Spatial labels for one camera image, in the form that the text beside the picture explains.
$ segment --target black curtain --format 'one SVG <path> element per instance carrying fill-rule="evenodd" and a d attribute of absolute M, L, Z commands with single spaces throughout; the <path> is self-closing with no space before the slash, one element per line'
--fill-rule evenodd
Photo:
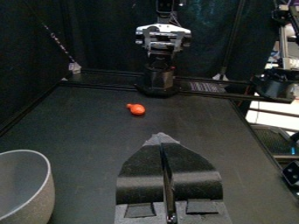
<path fill-rule="evenodd" d="M 64 43 L 59 1 L 26 0 Z M 67 75 L 68 58 L 24 3 L 0 3 L 0 126 Z"/>
<path fill-rule="evenodd" d="M 157 22 L 155 0 L 64 1 L 70 43 L 84 67 L 144 70 L 146 51 L 135 44 L 140 25 Z M 179 10 L 182 26 L 191 29 L 191 48 L 178 53 L 178 74 L 213 77 L 230 41 L 239 0 L 189 0 Z M 247 0 L 227 76 L 247 80 L 263 71 L 274 47 L 278 27 L 271 19 L 274 0 Z"/>

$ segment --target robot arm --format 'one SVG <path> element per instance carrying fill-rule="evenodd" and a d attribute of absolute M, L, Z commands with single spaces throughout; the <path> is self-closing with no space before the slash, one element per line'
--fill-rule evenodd
<path fill-rule="evenodd" d="M 136 28 L 135 43 L 147 50 L 148 63 L 139 89 L 150 95 L 174 93 L 174 56 L 190 46 L 193 33 L 182 28 L 178 7 L 185 0 L 157 0 L 158 23 Z"/>

